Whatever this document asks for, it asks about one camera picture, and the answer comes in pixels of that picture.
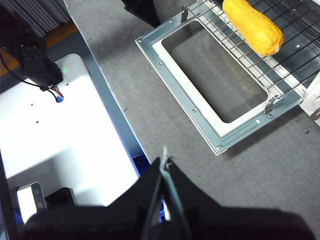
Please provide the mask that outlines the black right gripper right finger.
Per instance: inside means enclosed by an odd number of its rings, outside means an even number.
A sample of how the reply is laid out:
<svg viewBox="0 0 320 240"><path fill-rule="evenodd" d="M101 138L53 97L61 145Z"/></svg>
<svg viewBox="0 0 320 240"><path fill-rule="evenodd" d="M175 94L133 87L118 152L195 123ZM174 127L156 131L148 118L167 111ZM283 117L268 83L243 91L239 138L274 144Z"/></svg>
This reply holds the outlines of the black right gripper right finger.
<svg viewBox="0 0 320 240"><path fill-rule="evenodd" d="M174 162L166 164L194 240L314 240L298 214L275 208L228 207L197 187Z"/></svg>

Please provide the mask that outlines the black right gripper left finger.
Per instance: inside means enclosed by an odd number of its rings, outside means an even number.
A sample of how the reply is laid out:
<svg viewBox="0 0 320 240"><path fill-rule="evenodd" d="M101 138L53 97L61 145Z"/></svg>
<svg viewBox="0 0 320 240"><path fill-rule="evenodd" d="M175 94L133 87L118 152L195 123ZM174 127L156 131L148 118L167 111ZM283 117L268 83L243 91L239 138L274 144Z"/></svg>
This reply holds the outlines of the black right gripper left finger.
<svg viewBox="0 0 320 240"><path fill-rule="evenodd" d="M21 240L159 240L148 211L158 180L160 158L109 206L56 206L33 215L19 231Z"/></svg>

